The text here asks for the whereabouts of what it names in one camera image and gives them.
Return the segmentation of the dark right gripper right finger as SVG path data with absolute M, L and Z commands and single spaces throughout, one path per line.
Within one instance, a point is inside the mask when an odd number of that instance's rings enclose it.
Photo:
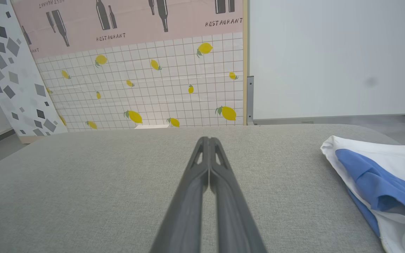
M 210 189 L 216 197 L 219 253 L 266 253 L 222 144 L 210 138 Z

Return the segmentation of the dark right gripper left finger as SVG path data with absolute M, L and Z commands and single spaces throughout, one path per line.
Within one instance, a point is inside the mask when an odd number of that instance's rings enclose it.
M 151 253 L 199 253 L 204 192 L 208 186 L 209 137 L 201 137 L 152 244 Z

